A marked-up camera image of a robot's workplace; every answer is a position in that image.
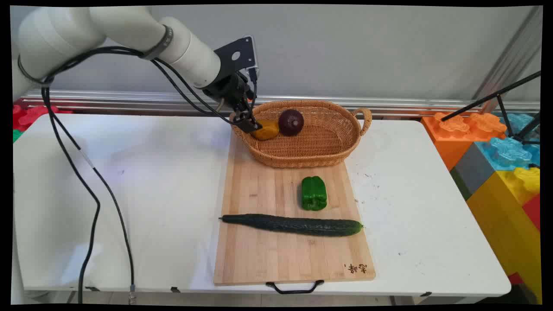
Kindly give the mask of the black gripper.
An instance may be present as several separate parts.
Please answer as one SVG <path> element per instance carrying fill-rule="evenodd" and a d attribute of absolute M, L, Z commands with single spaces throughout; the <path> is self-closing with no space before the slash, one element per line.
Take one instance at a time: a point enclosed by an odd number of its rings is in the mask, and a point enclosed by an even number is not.
<path fill-rule="evenodd" d="M 254 99 L 254 91 L 243 73 L 232 73 L 204 87 L 202 92 L 217 102 L 217 112 L 220 112 L 223 107 L 233 110 L 235 114 L 232 121 L 241 131 L 251 133 L 263 128 L 249 111 L 251 108 L 249 101 Z"/>

